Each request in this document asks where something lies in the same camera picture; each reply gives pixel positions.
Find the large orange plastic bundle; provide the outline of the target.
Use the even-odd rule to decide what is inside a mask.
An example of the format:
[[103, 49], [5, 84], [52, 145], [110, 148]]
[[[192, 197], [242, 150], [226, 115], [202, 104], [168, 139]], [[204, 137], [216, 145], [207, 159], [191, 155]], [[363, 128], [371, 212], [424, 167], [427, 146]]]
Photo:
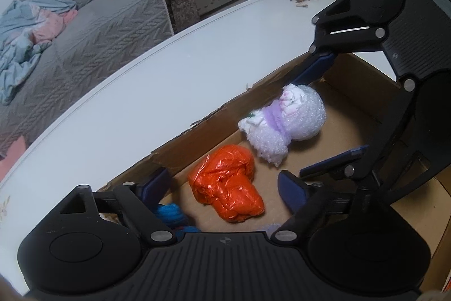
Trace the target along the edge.
[[220, 218], [236, 223], [264, 214], [254, 176], [251, 150], [227, 144], [207, 154], [190, 172], [188, 182], [198, 203], [212, 206]]

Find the pink plastic chair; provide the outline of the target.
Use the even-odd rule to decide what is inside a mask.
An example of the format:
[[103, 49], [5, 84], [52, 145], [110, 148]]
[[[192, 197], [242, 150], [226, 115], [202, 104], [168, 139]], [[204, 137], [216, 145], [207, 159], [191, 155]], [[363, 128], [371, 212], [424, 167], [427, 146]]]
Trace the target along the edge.
[[11, 144], [11, 146], [6, 151], [5, 157], [2, 158], [0, 162], [0, 181], [5, 178], [12, 166], [15, 165], [19, 158], [24, 154], [26, 149], [26, 141], [23, 136], [20, 136]]

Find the bubble-wrap bundle purple band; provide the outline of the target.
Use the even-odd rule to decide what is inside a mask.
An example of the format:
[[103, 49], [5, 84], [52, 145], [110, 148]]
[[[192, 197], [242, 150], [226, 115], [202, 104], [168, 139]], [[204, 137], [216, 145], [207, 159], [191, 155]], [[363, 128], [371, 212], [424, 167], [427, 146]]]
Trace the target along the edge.
[[316, 90], [291, 83], [271, 104], [241, 119], [238, 129], [261, 159], [280, 166], [291, 142], [315, 137], [325, 122], [326, 108]]

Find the light blue blanket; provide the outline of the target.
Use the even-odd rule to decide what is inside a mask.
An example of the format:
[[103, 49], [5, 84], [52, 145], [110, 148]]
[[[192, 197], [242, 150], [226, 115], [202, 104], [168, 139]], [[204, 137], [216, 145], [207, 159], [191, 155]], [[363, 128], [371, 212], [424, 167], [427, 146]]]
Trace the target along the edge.
[[75, 18], [72, 0], [13, 1], [1, 14], [1, 104], [11, 103], [42, 53]]

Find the grey sofa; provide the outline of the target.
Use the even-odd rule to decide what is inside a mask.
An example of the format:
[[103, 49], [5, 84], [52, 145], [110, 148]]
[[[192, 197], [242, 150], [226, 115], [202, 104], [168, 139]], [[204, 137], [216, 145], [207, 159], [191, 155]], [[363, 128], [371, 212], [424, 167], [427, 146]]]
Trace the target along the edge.
[[165, 0], [73, 1], [77, 16], [1, 106], [2, 155], [18, 137], [34, 142], [100, 82], [174, 35]]

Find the brown cardboard box tray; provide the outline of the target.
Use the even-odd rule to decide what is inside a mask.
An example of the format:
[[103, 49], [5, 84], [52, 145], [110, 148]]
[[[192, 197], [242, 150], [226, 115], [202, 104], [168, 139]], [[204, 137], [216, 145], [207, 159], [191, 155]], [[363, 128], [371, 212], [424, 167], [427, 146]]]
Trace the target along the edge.
[[[187, 178], [209, 153], [227, 144], [247, 145], [238, 121], [251, 109], [280, 95], [282, 85], [300, 69], [296, 58], [273, 71], [248, 92], [233, 98], [194, 128], [183, 132], [138, 161], [105, 185], [107, 190], [125, 183], [139, 183], [160, 167], [172, 176], [164, 203], [176, 203], [205, 232], [247, 232], [281, 224], [290, 212], [277, 192], [278, 168], [255, 162], [254, 185], [265, 211], [241, 223], [221, 219], [209, 205], [195, 199]], [[294, 142], [281, 168], [298, 173], [309, 166], [371, 141], [399, 86], [356, 56], [340, 55], [313, 87], [326, 106], [326, 123], [312, 139]], [[394, 209], [423, 237], [432, 259], [421, 289], [442, 289], [450, 275], [450, 171], [443, 170], [428, 183], [394, 204]]]

